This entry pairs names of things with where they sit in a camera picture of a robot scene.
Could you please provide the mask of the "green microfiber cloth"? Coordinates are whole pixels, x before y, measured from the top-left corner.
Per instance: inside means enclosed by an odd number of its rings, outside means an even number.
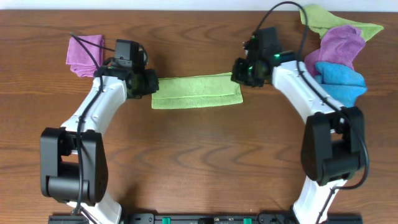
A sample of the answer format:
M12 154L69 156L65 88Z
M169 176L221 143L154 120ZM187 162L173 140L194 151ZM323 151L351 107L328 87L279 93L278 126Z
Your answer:
M236 105L243 102L240 85L231 73L194 77L161 78L152 94L152 108L176 110Z

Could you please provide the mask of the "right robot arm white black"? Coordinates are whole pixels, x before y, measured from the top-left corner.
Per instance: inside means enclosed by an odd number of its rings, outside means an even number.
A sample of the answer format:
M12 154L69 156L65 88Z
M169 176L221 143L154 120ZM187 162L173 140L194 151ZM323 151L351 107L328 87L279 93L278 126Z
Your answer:
M246 58L235 60L231 79L253 87L270 82L305 124L300 160L306 177L300 196L289 213L267 213L261 223L361 223L360 216L327 214L339 191L363 184L348 186L347 181L358 170L368 169L361 110L331 97L293 52L262 56L248 50Z

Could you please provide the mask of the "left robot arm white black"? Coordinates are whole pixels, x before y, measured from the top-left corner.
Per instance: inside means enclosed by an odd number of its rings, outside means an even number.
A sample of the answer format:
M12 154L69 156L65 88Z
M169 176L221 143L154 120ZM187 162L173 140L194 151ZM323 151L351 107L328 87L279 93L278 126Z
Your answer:
M123 207L108 193L103 136L118 108L129 98L155 93L153 69L101 67L75 113L59 128L40 136L42 194L72 207L69 215L51 215L49 223L129 223Z

